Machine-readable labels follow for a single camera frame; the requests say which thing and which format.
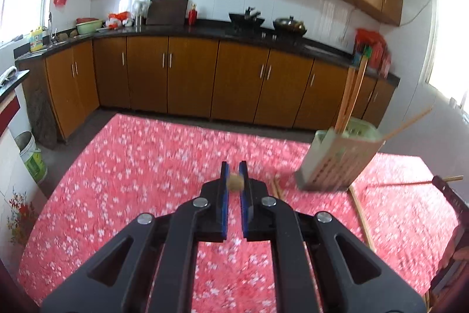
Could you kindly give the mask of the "bamboo chopstick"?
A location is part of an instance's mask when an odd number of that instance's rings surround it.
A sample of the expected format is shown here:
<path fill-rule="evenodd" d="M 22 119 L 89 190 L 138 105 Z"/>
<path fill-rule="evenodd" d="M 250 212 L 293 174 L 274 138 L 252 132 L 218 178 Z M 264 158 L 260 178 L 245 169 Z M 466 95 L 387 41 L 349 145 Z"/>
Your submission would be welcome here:
<path fill-rule="evenodd" d="M 365 57 L 365 56 L 362 56 L 362 58 L 360 60 L 360 65 L 358 67 L 358 70 L 355 71 L 354 86 L 352 87 L 352 90 L 351 90 L 350 100 L 349 100 L 348 106 L 346 108 L 345 116 L 344 116 L 344 119 L 343 119 L 343 124 L 342 124 L 342 127 L 341 127 L 341 130 L 340 130 L 339 134 L 342 134 L 345 131 L 345 129 L 347 127 L 347 124 L 348 124 L 348 122 L 351 118 L 352 111 L 354 110 L 355 103 L 358 99 L 358 93 L 359 93 L 359 91 L 361 89 L 361 86 L 362 86 L 362 83 L 363 83 L 363 78 L 364 78 L 364 75 L 365 75 L 365 72 L 366 72 L 367 64 L 368 64 L 368 58 Z"/>
<path fill-rule="evenodd" d="M 442 180 L 446 183 L 451 183 L 451 182 L 458 182 L 462 181 L 464 179 L 463 175 L 452 175 L 452 176 L 447 176 L 447 177 L 440 177 L 439 175 L 433 176 L 431 180 L 419 180 L 419 181 L 411 181 L 411 182 L 394 182 L 394 183 L 373 183 L 373 184 L 368 184 L 367 186 L 370 187 L 404 187 L 404 186 L 415 186 L 415 185 L 424 185 L 424 184 L 432 184 L 436 185 L 436 181 Z"/>
<path fill-rule="evenodd" d="M 343 119 L 344 119 L 345 112 L 346 112 L 346 108 L 350 100 L 351 90 L 352 90 L 352 87 L 354 86 L 354 82 L 355 82 L 355 69 L 353 67 L 350 67 L 347 71 L 344 94 L 343 94 L 342 102 L 339 108 L 338 117 L 335 123 L 336 133 L 340 133 L 340 130 L 343 124 Z"/>
<path fill-rule="evenodd" d="M 355 209 L 356 209 L 356 212 L 357 212 L 357 215 L 358 215 L 358 220 L 360 221 L 360 224 L 362 226 L 363 235 L 365 237 L 366 243 L 367 243 L 368 247 L 373 252 L 376 252 L 376 247 L 375 247 L 375 244 L 374 244 L 374 240 L 371 236 L 370 228 L 369 228 L 367 220 L 366 220 L 366 215 L 363 211 L 362 204 L 360 203 L 360 200 L 357 196 L 357 193 L 356 193 L 355 188 L 354 188 L 353 185 L 349 186 L 348 193 L 350 194 L 351 199 L 352 199 L 352 201 L 355 205 Z"/>
<path fill-rule="evenodd" d="M 400 132 L 404 131 L 405 129 L 408 129 L 410 126 L 412 126 L 413 124 L 417 123 L 418 121 L 420 121 L 422 118 L 426 117 L 428 114 L 430 114 L 433 110 L 433 107 L 429 107 L 428 109 L 422 111 L 421 113 L 413 116 L 412 118 L 410 118 L 410 120 L 404 122 L 403 124 L 401 124 L 398 128 L 394 129 L 393 131 L 391 131 L 390 133 L 388 133 L 387 135 L 385 135 L 382 140 L 384 141 L 388 141 L 390 140 L 392 137 L 398 135 Z"/>
<path fill-rule="evenodd" d="M 238 173 L 230 173 L 227 188 L 230 192 L 242 192 L 245 187 L 244 177 Z"/>
<path fill-rule="evenodd" d="M 273 187 L 276 190 L 277 198 L 279 198 L 280 200 L 284 200 L 285 198 L 284 198 L 284 195 L 283 195 L 283 191 L 281 189 L 281 186 L 280 186 L 279 181 L 278 181 L 277 178 L 273 179 Z"/>

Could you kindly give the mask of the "red floral tablecloth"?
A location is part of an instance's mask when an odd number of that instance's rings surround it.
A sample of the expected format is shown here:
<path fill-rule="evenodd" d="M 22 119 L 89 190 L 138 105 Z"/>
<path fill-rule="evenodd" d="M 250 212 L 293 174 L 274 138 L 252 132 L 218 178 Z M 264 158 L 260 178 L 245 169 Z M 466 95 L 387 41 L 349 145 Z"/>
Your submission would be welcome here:
<path fill-rule="evenodd" d="M 48 199 L 21 258 L 18 282 L 41 302 L 139 214 L 170 214 L 219 177 L 247 162 L 252 178 L 273 186 L 296 211 L 328 211 L 353 234 L 363 231 L 346 193 L 298 190 L 294 173 L 308 144 L 228 133 L 118 114 L 93 138 Z M 424 294 L 458 220 L 432 184 L 370 187 L 432 179 L 417 156 L 378 154 L 353 186 L 376 252 Z M 242 235 L 240 200 L 230 196 L 227 240 L 199 248 L 194 312 L 274 312 L 271 250 Z"/>

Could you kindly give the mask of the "green perforated utensil holder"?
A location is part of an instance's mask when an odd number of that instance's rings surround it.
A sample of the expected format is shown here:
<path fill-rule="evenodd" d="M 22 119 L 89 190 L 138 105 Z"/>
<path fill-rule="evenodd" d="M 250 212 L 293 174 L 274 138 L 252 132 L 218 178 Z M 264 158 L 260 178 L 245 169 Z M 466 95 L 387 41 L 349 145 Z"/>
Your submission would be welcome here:
<path fill-rule="evenodd" d="M 351 118 L 341 134 L 333 128 L 318 130 L 302 164 L 295 171 L 304 192 L 346 191 L 384 143 L 369 122 Z"/>

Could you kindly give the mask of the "white plastic bucket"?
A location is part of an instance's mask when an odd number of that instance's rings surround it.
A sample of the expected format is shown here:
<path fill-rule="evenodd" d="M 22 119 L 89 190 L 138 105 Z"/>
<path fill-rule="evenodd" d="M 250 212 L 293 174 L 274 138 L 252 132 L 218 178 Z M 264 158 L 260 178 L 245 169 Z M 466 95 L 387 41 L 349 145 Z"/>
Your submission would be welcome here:
<path fill-rule="evenodd" d="M 46 178 L 48 169 L 43 161 L 41 150 L 36 145 L 34 136 L 30 131 L 25 131 L 15 137 L 15 142 L 29 174 L 37 184 L 40 184 Z"/>

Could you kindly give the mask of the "red bag condiment pile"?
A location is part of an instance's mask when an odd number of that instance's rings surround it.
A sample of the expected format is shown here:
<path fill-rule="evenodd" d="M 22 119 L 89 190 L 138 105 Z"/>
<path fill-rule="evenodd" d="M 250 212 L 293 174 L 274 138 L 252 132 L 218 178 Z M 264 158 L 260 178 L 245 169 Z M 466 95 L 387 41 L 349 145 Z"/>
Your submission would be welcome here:
<path fill-rule="evenodd" d="M 368 68 L 376 71 L 379 77 L 385 79 L 390 71 L 391 52 L 384 37 L 376 32 L 358 28 L 355 34 L 354 63 L 360 64 L 361 59 L 368 59 Z"/>

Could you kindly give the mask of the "lower wooden cabinets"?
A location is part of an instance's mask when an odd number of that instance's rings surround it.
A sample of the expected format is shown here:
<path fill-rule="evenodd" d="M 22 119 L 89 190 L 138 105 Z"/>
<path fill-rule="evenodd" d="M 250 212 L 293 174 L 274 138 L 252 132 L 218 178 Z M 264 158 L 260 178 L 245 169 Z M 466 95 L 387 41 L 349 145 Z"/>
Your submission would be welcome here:
<path fill-rule="evenodd" d="M 346 113 L 347 69 L 267 46 L 189 36 L 87 38 L 16 61 L 33 133 L 67 140 L 104 107 L 286 129 L 328 129 Z"/>

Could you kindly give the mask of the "black wok with lid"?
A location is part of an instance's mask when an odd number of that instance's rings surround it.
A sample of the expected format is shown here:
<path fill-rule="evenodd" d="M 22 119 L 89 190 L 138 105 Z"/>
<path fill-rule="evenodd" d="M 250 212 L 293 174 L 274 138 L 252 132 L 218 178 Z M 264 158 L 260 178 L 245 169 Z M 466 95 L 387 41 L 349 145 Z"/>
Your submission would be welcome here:
<path fill-rule="evenodd" d="M 297 21 L 293 16 L 275 19 L 273 27 L 278 33 L 291 37 L 302 37 L 308 31 L 303 21 Z"/>

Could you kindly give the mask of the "green basin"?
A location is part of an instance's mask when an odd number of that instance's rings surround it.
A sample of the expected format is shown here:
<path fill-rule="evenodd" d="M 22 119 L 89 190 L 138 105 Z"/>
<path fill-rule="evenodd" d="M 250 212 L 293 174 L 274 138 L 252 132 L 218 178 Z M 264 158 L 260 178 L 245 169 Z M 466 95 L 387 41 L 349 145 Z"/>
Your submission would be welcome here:
<path fill-rule="evenodd" d="M 84 17 L 76 19 L 76 30 L 79 35 L 94 33 L 101 28 L 103 21 L 92 17 Z"/>

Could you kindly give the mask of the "red white plastic bag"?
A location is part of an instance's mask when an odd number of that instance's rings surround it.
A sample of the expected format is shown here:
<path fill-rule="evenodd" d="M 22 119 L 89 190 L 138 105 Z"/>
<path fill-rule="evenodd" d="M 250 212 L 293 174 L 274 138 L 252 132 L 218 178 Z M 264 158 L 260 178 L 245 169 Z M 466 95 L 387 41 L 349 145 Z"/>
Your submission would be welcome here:
<path fill-rule="evenodd" d="M 121 13 L 110 13 L 108 14 L 105 22 L 106 28 L 118 29 L 123 27 L 131 27 L 134 24 L 134 19 L 131 12 L 124 11 Z"/>

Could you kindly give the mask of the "yellow detergent bottle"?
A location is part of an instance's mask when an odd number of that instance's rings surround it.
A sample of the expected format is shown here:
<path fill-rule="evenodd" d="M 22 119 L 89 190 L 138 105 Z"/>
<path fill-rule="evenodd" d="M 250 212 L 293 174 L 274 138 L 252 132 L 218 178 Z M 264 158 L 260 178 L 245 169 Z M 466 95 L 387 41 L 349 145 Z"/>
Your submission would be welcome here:
<path fill-rule="evenodd" d="M 44 47 L 43 43 L 43 27 L 40 26 L 31 32 L 29 37 L 29 51 L 34 53 Z"/>

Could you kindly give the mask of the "dark wooden cutting board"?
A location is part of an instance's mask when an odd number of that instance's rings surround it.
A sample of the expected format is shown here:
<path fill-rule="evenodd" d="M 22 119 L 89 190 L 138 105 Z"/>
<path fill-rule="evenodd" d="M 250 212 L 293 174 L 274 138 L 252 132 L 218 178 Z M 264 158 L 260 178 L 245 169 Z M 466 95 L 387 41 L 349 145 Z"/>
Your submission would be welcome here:
<path fill-rule="evenodd" d="M 188 0 L 150 0 L 146 24 L 148 26 L 182 26 Z"/>

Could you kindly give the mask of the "red sauce bottle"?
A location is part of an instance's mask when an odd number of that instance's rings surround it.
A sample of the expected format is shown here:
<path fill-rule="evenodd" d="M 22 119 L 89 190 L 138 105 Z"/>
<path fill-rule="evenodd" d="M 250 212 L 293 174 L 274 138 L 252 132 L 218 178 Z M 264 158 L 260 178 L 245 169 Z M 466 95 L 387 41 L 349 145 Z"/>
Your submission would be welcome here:
<path fill-rule="evenodd" d="M 196 9 L 196 4 L 192 4 L 191 9 L 188 12 L 188 25 L 194 26 L 197 21 L 198 12 Z"/>

